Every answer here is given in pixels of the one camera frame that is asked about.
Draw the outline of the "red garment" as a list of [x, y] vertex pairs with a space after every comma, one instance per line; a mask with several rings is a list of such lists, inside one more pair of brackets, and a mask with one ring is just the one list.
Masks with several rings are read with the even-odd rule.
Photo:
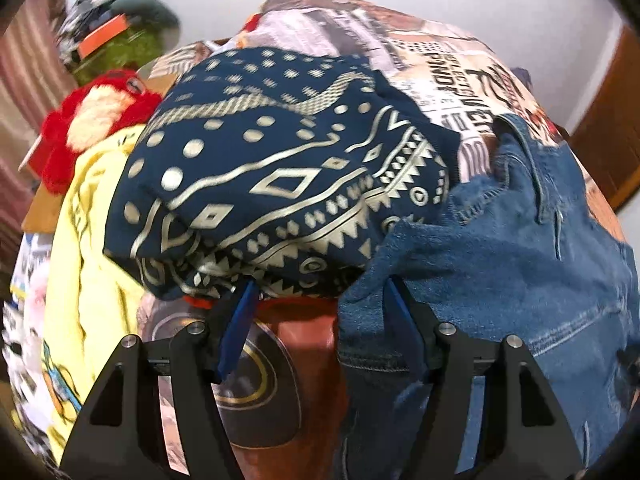
[[216, 300], [210, 298], [183, 296], [182, 300], [191, 308], [200, 310], [210, 310], [216, 304]]

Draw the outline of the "red plush toy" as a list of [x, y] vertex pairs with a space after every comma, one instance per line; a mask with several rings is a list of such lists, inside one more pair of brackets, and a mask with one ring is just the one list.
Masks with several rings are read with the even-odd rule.
[[81, 154], [123, 128], [145, 124], [161, 100], [132, 70], [110, 70], [70, 92], [44, 118], [29, 166], [50, 193], [64, 194]]

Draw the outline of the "wooden door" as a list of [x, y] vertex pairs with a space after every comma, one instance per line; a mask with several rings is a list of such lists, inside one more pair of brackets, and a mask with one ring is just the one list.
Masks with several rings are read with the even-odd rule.
[[570, 146], [615, 210], [639, 188], [639, 39], [625, 26], [601, 87]]

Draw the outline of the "wooden board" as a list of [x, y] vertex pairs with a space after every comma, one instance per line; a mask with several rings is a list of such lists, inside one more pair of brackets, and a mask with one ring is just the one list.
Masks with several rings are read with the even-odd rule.
[[22, 222], [22, 231], [27, 234], [53, 234], [63, 200], [63, 194], [51, 193], [40, 183]]

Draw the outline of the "yellow cartoon blanket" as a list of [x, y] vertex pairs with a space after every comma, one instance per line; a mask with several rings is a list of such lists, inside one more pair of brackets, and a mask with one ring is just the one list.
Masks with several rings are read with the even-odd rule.
[[138, 331], [144, 289], [103, 253], [112, 197], [142, 125], [82, 154], [58, 215], [43, 313], [41, 365], [53, 403], [47, 429], [56, 462], [116, 344]]

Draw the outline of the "blue denim jacket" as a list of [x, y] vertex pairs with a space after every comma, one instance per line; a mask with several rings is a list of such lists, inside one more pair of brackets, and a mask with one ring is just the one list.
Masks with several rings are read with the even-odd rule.
[[428, 304], [439, 320], [475, 338], [519, 336], [536, 362], [526, 330], [482, 335], [464, 326], [465, 313], [491, 316], [520, 307], [567, 314], [628, 295], [636, 312], [614, 353], [627, 409], [605, 448], [593, 460], [582, 457], [582, 469], [573, 478], [604, 478], [628, 465], [631, 445], [639, 440], [639, 411], [631, 403], [638, 379], [626, 369], [639, 353], [634, 253], [591, 217], [582, 170], [567, 145], [538, 142], [514, 115], [498, 117], [494, 130], [498, 146], [491, 172], [455, 186], [435, 221], [398, 222], [338, 303], [338, 344], [355, 351], [363, 363], [382, 362], [406, 373], [402, 384], [367, 378], [348, 388], [349, 409], [334, 462], [364, 468], [363, 479], [405, 479], [402, 471], [430, 395], [410, 374], [384, 313], [383, 288], [392, 276], [401, 278], [413, 299]]

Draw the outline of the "printed newspaper bedspread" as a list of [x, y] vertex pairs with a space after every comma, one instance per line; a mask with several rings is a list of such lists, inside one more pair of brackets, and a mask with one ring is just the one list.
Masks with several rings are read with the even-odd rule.
[[[561, 141], [526, 81], [504, 66], [490, 47], [457, 27], [425, 21], [363, 0], [267, 0], [253, 24], [227, 44], [228, 50], [279, 48], [318, 58], [359, 58], [404, 92], [420, 108], [416, 128], [442, 127], [434, 147], [457, 144], [452, 174], [479, 181], [489, 174], [496, 135], [492, 120], [521, 117], [529, 135], [546, 145]], [[358, 208], [362, 226], [350, 219], [329, 234], [318, 211], [307, 210], [308, 226], [283, 218], [273, 233], [292, 233], [295, 242], [270, 242], [243, 256], [238, 245], [216, 242], [208, 251], [205, 274], [188, 279], [221, 292], [234, 278], [252, 274], [271, 302], [250, 333], [249, 356], [273, 360], [274, 378], [242, 410], [221, 401], [222, 419], [233, 451], [250, 479], [362, 479], [362, 467], [337, 465], [331, 458], [346, 388], [363, 379], [406, 380], [403, 370], [360, 361], [351, 348], [336, 344], [319, 314], [321, 298], [334, 298], [356, 280], [373, 244], [397, 218], [418, 221], [411, 191], [424, 182], [423, 164], [413, 159], [390, 181], [386, 194], [370, 200], [338, 188], [323, 205], [331, 217]], [[624, 418], [628, 396], [614, 361], [617, 341], [634, 316], [628, 295], [605, 304], [586, 304], [567, 314], [504, 308], [483, 316], [469, 310], [463, 324], [482, 335], [506, 328], [526, 330], [530, 350], [564, 406], [580, 454], [593, 460]]]

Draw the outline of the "green box with orange label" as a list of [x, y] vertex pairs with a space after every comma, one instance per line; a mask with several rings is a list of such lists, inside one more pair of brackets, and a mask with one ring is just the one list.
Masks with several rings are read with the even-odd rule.
[[160, 0], [81, 3], [58, 32], [58, 53], [75, 81], [88, 84], [116, 68], [137, 70], [165, 50], [178, 16]]

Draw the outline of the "navy patterned garment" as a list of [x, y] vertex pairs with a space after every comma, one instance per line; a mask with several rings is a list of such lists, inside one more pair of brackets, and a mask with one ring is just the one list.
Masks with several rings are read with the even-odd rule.
[[229, 50], [189, 70], [130, 153], [104, 252], [163, 299], [336, 297], [394, 224], [431, 223], [460, 136], [358, 55]]

